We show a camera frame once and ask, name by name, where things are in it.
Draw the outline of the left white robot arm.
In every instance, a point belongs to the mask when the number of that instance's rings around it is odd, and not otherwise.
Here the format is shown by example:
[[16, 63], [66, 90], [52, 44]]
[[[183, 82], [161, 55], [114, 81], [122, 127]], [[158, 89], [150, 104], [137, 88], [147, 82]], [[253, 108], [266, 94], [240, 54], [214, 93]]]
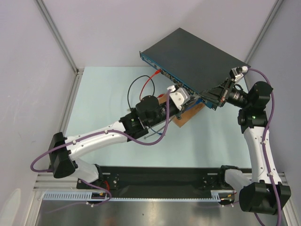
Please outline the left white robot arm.
[[139, 138], [171, 116], [179, 115], [189, 97], [179, 92], [171, 93], [166, 102], [159, 103], [154, 96], [145, 96], [126, 116], [113, 124], [90, 133], [65, 137], [62, 132], [53, 135], [49, 146], [51, 171], [54, 178], [76, 177], [87, 181], [92, 188], [103, 184], [99, 166], [88, 164], [81, 157], [100, 148], [134, 141], [143, 145]]

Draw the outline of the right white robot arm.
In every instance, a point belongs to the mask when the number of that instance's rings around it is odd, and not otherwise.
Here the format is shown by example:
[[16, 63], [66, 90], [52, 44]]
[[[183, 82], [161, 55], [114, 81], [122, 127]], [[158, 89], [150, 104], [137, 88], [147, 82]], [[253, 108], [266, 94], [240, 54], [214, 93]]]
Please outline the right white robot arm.
[[269, 123], [266, 105], [272, 97], [273, 88], [264, 81], [256, 82], [249, 92], [235, 87], [235, 82], [226, 79], [221, 84], [210, 82], [198, 92], [212, 108], [225, 103], [240, 108], [238, 124], [246, 140], [252, 167], [252, 178], [244, 176], [236, 166], [222, 165], [216, 183], [221, 189], [232, 187], [239, 195], [242, 211], [275, 215], [291, 197], [289, 186], [283, 185], [276, 170], [270, 144]]

